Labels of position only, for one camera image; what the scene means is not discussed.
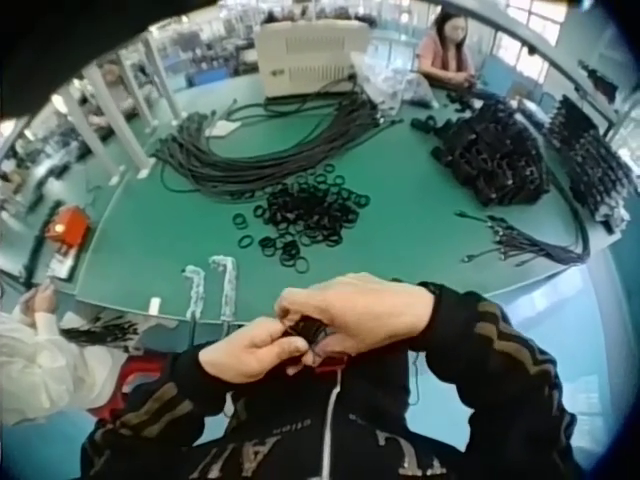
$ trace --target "pink shirt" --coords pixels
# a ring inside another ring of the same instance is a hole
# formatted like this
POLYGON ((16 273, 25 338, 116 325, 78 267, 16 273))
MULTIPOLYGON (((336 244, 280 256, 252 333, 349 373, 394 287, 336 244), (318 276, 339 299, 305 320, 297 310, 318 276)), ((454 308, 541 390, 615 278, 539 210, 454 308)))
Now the pink shirt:
MULTIPOLYGON (((440 39, 435 32, 431 32, 424 37, 424 40, 422 40, 422 43, 418 48, 418 57, 420 62, 426 62, 433 68, 444 70, 442 61, 444 52, 442 50, 442 45, 440 44, 440 39)), ((453 68, 455 65, 448 65, 447 70, 450 72, 460 70, 463 72, 475 73, 471 57, 469 56, 469 52, 467 52, 466 48, 462 52, 462 64, 461 68, 456 69, 453 68)))

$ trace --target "green table surface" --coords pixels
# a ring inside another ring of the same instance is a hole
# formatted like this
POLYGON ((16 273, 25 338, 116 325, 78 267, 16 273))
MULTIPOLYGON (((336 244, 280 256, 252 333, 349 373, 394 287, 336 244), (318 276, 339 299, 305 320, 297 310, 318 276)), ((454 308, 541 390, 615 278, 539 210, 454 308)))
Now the green table surface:
MULTIPOLYGON (((186 111, 222 111, 233 98, 239 104, 261 101, 263 91, 258 78, 250 76, 185 91, 178 98, 186 111)), ((409 128, 409 119, 426 113, 403 107, 404 124, 333 161, 336 174, 346 177, 349 188, 369 195, 371 205, 356 227, 344 232, 340 246, 303 248, 310 263, 308 273, 298 274, 282 267, 277 258, 262 255, 257 240, 274 231, 253 218, 255 203, 233 205, 200 194, 171 193, 161 185, 156 166, 146 179, 130 175, 116 191, 78 273, 77 298, 146 313, 150 299, 160 297, 161 316, 183 318, 190 284, 181 271, 195 265, 207 273, 203 318, 215 321, 220 312, 222 274, 209 268, 212 255, 237 260, 238 321, 269 315, 286 287, 305 287, 349 272, 366 271, 412 282, 433 280, 491 294, 559 271, 562 267, 542 259, 515 267, 516 260, 503 262, 495 254, 469 264, 461 262, 467 254, 491 248, 492 236, 483 225, 454 216, 456 210, 502 215, 528 233, 557 244, 572 243, 575 226, 555 191, 535 206, 483 209, 431 158, 436 140, 409 128), (247 230, 233 226, 232 216, 238 212, 247 216, 247 230), (244 234, 253 235, 256 243, 241 250, 237 242, 244 234)), ((439 121, 455 115, 444 106, 431 113, 439 121)), ((295 143, 316 122, 311 114, 263 122, 241 127, 211 144, 228 156, 264 153, 295 143)), ((167 178, 174 187, 188 186, 173 172, 167 178)), ((592 250, 615 240, 599 225, 587 223, 592 250)))

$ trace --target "window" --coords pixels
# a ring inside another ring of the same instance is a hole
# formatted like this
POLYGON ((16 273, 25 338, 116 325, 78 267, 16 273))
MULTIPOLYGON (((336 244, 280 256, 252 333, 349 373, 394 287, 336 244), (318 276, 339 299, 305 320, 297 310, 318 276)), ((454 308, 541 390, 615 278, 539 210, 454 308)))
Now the window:
MULTIPOLYGON (((545 0, 507 0, 507 14, 527 25, 554 45, 560 35, 560 26, 567 15, 563 2, 545 0)), ((527 48, 504 33, 496 37, 493 53, 538 83, 544 82, 549 64, 539 55, 529 55, 527 48)))

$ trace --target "white sleeve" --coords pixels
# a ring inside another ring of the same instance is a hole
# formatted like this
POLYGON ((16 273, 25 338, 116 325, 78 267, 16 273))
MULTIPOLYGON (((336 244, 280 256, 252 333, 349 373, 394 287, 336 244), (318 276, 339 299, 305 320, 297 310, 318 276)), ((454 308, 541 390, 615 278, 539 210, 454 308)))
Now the white sleeve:
POLYGON ((76 364, 82 361, 81 349, 60 336, 54 315, 38 313, 35 320, 36 337, 29 345, 33 349, 31 355, 2 358, 2 420, 7 425, 62 410, 74 393, 74 374, 76 364))

